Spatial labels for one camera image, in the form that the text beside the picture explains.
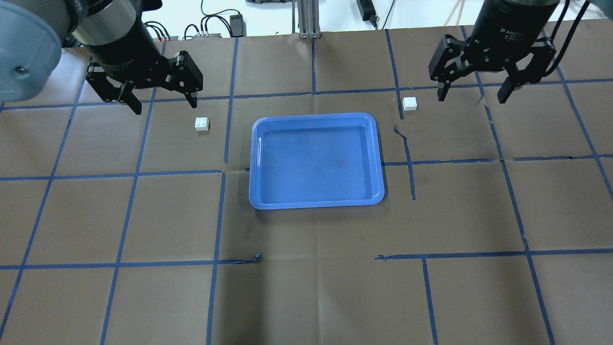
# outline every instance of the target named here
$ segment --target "blue tray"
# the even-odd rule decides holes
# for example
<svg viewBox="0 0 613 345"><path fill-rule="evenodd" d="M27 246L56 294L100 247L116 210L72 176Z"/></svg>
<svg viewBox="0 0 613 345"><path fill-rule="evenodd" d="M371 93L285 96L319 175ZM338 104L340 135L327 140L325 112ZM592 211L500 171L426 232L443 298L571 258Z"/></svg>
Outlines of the blue tray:
<svg viewBox="0 0 613 345"><path fill-rule="evenodd" d="M372 116L266 117L253 125L249 201L255 208L374 205L384 194Z"/></svg>

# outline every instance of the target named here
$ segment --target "black connector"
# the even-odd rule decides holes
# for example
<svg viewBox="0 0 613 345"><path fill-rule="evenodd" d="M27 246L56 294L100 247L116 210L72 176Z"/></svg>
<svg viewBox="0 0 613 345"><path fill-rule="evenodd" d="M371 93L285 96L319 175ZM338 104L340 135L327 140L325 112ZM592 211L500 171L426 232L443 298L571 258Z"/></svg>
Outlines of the black connector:
<svg viewBox="0 0 613 345"><path fill-rule="evenodd" d="M232 29L232 37L245 37L246 25L242 14L230 16L230 28Z"/></svg>
<svg viewBox="0 0 613 345"><path fill-rule="evenodd" d="M357 0L357 8L360 9L360 15L363 21L371 21L377 17L375 5L372 0Z"/></svg>

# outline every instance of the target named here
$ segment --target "small white block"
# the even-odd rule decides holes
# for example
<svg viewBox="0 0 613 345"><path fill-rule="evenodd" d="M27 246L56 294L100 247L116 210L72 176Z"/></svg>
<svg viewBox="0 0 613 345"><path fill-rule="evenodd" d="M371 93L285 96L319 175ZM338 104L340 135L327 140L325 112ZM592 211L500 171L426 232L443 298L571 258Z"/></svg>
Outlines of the small white block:
<svg viewBox="0 0 613 345"><path fill-rule="evenodd" d="M417 98L404 97L402 99L402 106L405 108L405 111L416 110L417 109Z"/></svg>
<svg viewBox="0 0 613 345"><path fill-rule="evenodd" d="M198 132L208 131L208 117L196 117L194 128Z"/></svg>

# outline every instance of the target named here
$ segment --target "metal post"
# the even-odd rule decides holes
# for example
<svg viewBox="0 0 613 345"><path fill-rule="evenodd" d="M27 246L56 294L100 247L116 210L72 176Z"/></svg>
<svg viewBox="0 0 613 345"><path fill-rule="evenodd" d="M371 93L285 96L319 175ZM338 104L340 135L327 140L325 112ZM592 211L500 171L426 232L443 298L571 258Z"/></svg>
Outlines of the metal post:
<svg viewBox="0 0 613 345"><path fill-rule="evenodd" d="M320 38L319 0L298 0L298 25L301 39Z"/></svg>

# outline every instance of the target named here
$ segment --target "white floor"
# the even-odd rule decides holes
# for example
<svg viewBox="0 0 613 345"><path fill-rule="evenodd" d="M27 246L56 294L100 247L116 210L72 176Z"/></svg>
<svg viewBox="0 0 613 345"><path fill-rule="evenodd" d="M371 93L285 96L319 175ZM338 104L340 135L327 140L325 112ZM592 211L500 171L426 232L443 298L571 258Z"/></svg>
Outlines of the white floor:
<svg viewBox="0 0 613 345"><path fill-rule="evenodd" d="M392 0L373 0L382 26ZM566 14L567 20L574 19L583 0L571 0L571 7ZM160 21L166 26L171 36L183 37L185 27L196 24L200 27L202 13L200 1L164 1L164 6L154 12L145 12L143 20ZM386 28L421 28L444 25L472 25L481 9L483 0L396 0L389 16ZM234 8L239 10L246 21L248 36L271 36L292 33L292 4L264 3L252 4L245 0L205 0L205 13ZM554 12L551 20L556 20L562 5ZM590 6L588 11L598 11ZM322 31L360 31L373 30L369 22L361 21L356 0L319 0L320 26ZM226 18L232 12L224 14ZM587 12L584 18L600 18L593 12ZM228 37L226 29L218 20L210 20L210 33L222 33ZM188 35L195 33L191 28Z"/></svg>

